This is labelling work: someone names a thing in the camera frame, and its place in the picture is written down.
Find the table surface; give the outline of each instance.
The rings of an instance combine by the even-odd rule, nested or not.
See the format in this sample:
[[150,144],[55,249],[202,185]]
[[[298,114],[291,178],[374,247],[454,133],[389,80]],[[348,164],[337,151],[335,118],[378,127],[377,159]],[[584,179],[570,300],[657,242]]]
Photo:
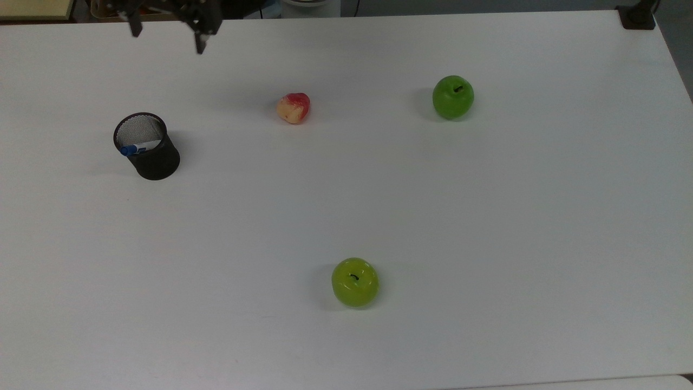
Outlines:
[[0,20],[67,20],[74,0],[0,0]]
[[545,384],[485,387],[484,390],[693,390],[693,384],[678,375],[625,378],[611,380],[586,380]]
[[[0,52],[0,387],[693,372],[693,106],[658,29],[225,21],[197,56],[177,22],[2,26]],[[459,121],[430,102],[449,74],[475,88]],[[112,143],[140,111],[182,156],[159,182]],[[382,278],[367,310],[331,291],[353,256]]]

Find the pen holder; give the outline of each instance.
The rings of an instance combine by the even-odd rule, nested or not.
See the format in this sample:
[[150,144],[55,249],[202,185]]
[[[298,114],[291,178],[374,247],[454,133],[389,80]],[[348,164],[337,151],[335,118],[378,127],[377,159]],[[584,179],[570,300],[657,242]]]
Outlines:
[[166,124],[158,116],[138,112],[123,119],[113,133],[113,143],[119,151],[124,146],[159,143],[152,149],[128,156],[140,176],[148,180],[169,177],[178,168],[180,154],[168,137]]

